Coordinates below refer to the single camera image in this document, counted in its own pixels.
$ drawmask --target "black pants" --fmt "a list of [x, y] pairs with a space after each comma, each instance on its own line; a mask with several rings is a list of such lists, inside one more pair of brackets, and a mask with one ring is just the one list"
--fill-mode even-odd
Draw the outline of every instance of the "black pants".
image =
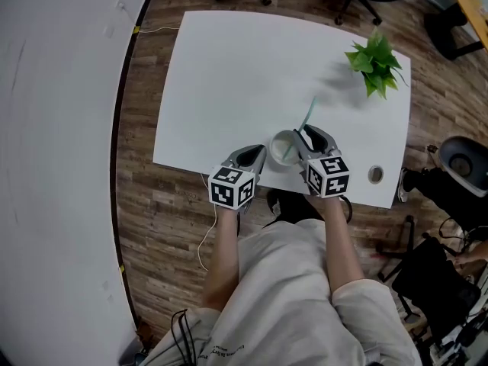
[[276, 220], [266, 226], [278, 221], [297, 223], [309, 218], [323, 221], [322, 216], [316, 208], [313, 207], [302, 194], [282, 190], [271, 190], [269, 192], [268, 202], [271, 202], [272, 205], [275, 201], [279, 201], [280, 203], [281, 214]]
[[[477, 197], [457, 183], [447, 172], [434, 168], [427, 172], [408, 171], [403, 179], [405, 191], [416, 188], [466, 231], [488, 225], [488, 197]], [[470, 234], [472, 239], [485, 240], [488, 229]]]

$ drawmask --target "person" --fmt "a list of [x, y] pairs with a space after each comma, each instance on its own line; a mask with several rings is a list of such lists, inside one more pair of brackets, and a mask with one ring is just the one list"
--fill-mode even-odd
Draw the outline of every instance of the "person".
[[445, 211], [477, 244], [473, 250], [455, 256], [456, 263], [488, 260], [488, 195], [477, 197], [439, 167], [421, 172], [402, 169], [396, 191], [398, 200], [407, 202], [414, 188]]
[[268, 205], [276, 221], [239, 238], [237, 213], [218, 208], [201, 308], [176, 313], [143, 366], [420, 366], [390, 290], [364, 277], [339, 199], [323, 217], [302, 194], [272, 190]]

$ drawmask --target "shirt sleeve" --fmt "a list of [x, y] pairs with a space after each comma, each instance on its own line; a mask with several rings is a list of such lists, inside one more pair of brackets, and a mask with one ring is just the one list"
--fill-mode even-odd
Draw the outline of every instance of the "shirt sleeve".
[[[200, 355], [207, 344], [210, 332], [219, 318], [219, 315], [220, 311], [209, 308], [187, 310], [186, 317], [191, 336], [193, 337], [196, 358], [198, 358], [198, 355]], [[193, 351], [185, 320], [183, 320], [183, 327], [185, 328], [190, 351]], [[177, 320], [173, 325], [173, 332], [175, 333], [176, 341], [175, 338], [173, 338], [172, 331], [169, 330], [140, 366], [176, 366], [184, 363], [183, 357], [176, 345], [177, 342], [186, 357], [185, 341]]]
[[422, 365], [388, 287], [371, 279], [353, 281], [332, 294], [332, 305], [347, 330], [361, 343], [368, 363]]

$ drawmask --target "black table leg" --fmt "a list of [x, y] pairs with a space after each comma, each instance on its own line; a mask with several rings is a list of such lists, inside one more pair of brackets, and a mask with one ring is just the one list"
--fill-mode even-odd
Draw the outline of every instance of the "black table leg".
[[424, 26], [435, 48], [445, 58], [453, 60], [464, 54], [483, 49], [481, 42], [475, 42], [458, 49], [451, 30], [467, 23], [466, 15], [459, 4], [454, 4], [440, 14], [426, 14]]

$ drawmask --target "white wall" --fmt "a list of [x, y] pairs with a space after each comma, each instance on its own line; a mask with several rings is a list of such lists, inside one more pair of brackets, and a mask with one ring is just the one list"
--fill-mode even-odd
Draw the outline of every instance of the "white wall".
[[[0, 348], [14, 366], [113, 365], [134, 337], [109, 198], [133, 27], [116, 1], [0, 0]], [[123, 1], [135, 18], [144, 0]]]

